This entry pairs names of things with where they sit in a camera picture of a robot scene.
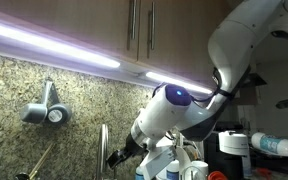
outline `cabinet door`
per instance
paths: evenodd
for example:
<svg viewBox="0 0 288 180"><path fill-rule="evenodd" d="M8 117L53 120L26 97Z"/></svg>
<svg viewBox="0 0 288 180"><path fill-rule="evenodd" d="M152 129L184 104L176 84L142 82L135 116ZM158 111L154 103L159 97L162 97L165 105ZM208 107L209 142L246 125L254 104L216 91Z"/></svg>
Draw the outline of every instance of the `cabinet door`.
<svg viewBox="0 0 288 180"><path fill-rule="evenodd" d="M0 12L92 44L128 61L137 58L139 5L134 0L0 0ZM130 38L132 22L135 39Z"/></svg>
<svg viewBox="0 0 288 180"><path fill-rule="evenodd" d="M142 1L138 63L214 86L208 39L230 12L223 0L155 0L151 48L152 1Z"/></svg>

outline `white cup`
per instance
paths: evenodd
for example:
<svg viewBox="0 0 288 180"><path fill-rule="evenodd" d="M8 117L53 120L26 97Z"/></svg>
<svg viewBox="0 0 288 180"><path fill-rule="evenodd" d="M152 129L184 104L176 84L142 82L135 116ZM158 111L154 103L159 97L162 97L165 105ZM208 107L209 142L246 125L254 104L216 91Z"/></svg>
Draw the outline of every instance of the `white cup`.
<svg viewBox="0 0 288 180"><path fill-rule="evenodd" d="M201 171L194 166L189 166L183 170L182 174L183 180L192 180L192 179L202 179L204 180L204 175Z"/></svg>
<svg viewBox="0 0 288 180"><path fill-rule="evenodd" d="M191 164L193 167L196 167L197 169L199 169L202 176L204 176L205 180L207 180L208 164L206 162L203 162L203 161L192 161Z"/></svg>

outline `white bottle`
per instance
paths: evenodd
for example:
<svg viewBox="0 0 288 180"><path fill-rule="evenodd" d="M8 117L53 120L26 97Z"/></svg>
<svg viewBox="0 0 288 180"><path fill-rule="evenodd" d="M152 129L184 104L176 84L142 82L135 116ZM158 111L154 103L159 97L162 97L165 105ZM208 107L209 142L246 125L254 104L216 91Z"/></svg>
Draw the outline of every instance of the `white bottle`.
<svg viewBox="0 0 288 180"><path fill-rule="evenodd" d="M244 178L249 179L252 176L252 166L249 153L245 156L242 156L242 164Z"/></svg>
<svg viewBox="0 0 288 180"><path fill-rule="evenodd" d="M252 145L266 153L288 157L288 139L257 132L252 136Z"/></svg>
<svg viewBox="0 0 288 180"><path fill-rule="evenodd" d="M166 179L179 180L180 179L179 169L180 169L180 162L178 160L172 161L166 167Z"/></svg>
<svg viewBox="0 0 288 180"><path fill-rule="evenodd" d="M142 168L139 166L136 168L135 180L144 180Z"/></svg>

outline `granite wall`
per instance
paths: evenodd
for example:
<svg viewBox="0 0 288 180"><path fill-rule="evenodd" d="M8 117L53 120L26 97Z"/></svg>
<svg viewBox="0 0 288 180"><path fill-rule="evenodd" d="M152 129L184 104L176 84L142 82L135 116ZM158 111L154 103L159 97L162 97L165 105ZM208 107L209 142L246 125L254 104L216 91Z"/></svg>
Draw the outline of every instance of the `granite wall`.
<svg viewBox="0 0 288 180"><path fill-rule="evenodd" d="M71 121L61 127L34 125L19 119L27 103L38 103L50 76L60 100L72 106ZM152 90L119 81L51 68L0 56L0 179L13 179L33 169L51 142L55 143L38 177L93 179L100 125L109 128L109 154L124 145ZM139 158L120 165L117 178L134 179Z"/></svg>

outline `led light strip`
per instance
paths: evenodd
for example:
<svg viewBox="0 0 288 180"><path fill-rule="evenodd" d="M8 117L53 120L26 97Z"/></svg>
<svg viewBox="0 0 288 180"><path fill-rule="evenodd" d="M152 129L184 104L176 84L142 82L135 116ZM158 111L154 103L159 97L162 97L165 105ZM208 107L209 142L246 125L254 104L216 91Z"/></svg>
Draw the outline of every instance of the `led light strip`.
<svg viewBox="0 0 288 180"><path fill-rule="evenodd" d="M149 78L154 79L154 80L159 81L159 82L167 82L167 83L172 83L172 84L176 84L179 86L183 86L184 88L192 90L192 91L197 91L197 92L201 92L201 93L205 93L205 94L211 94L212 93L212 91L207 89L207 88L197 86L194 84L190 84L190 83L186 83L184 81L173 79L173 78L170 78L170 77L167 77L167 76L164 76L161 74L153 73L153 72L146 73L146 77L149 77Z"/></svg>
<svg viewBox="0 0 288 180"><path fill-rule="evenodd" d="M119 62L111 60L107 57L86 50L82 50L74 46L56 42L51 39L37 36L28 32L24 32L19 29L7 27L2 24L0 24L0 36L24 42L62 55L84 60L86 63L91 62L94 64L99 64L111 68L117 68L120 66Z"/></svg>

